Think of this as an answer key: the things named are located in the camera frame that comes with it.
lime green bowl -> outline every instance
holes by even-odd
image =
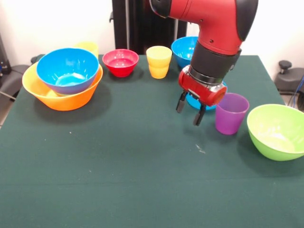
[[[265,157],[288,161],[304,155],[304,113],[280,104],[254,108],[247,125],[253,144]]]

blue bowl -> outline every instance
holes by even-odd
[[[98,68],[98,59],[91,52],[64,48],[43,56],[37,64],[37,75],[56,93],[71,95],[85,91]]]
[[[200,102],[197,100],[197,99],[194,99],[191,95],[187,94],[186,95],[186,100],[188,102],[188,104],[190,104],[190,106],[192,106],[193,108],[195,109],[200,109]],[[217,106],[214,105],[214,106],[207,106],[206,107],[206,110],[209,111],[209,110],[214,110]]]
[[[171,50],[181,68],[190,64],[197,40],[198,37],[182,37],[172,43]]]

red robot arm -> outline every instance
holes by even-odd
[[[201,103],[194,120],[199,125],[206,105],[217,104],[226,92],[222,81],[236,64],[253,24],[258,0],[150,0],[155,13],[199,25],[200,32],[190,66],[179,77],[184,92],[177,111],[181,112],[185,96],[190,93]]]

plastic bowl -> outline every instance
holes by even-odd
[[[129,76],[133,72],[138,60],[138,54],[127,49],[116,49],[103,56],[104,64],[116,77]]]
[[[274,161],[293,160],[304,155],[304,113],[280,104],[253,109],[247,118],[253,144]]]
[[[103,76],[103,69],[99,65],[96,77],[88,89],[79,94],[59,96],[39,79],[36,68],[37,63],[26,70],[22,77],[23,87],[46,106],[58,111],[71,111],[86,105]]]
[[[85,91],[94,81],[98,68],[98,59],[91,52],[64,48],[43,56],[37,74],[56,93],[71,95]]]
[[[189,65],[198,37],[182,37],[171,45],[173,55],[181,68]]]
[[[186,100],[187,100],[188,104],[190,104],[190,106],[192,106],[193,108],[198,109],[198,110],[200,109],[200,102],[197,99],[194,99],[191,95],[187,94]],[[211,107],[207,106],[206,110],[207,111],[214,110],[214,109],[216,109],[216,107],[217,107],[216,105],[213,105]]]

plastic cup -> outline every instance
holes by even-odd
[[[151,76],[156,79],[166,77],[172,58],[171,49],[164,46],[154,46],[149,48],[146,54]]]
[[[238,132],[249,109],[249,101],[234,93],[226,93],[215,111],[215,127],[222,134]]]
[[[94,42],[84,41],[74,45],[74,48],[80,48],[92,52],[98,59],[98,45]]]

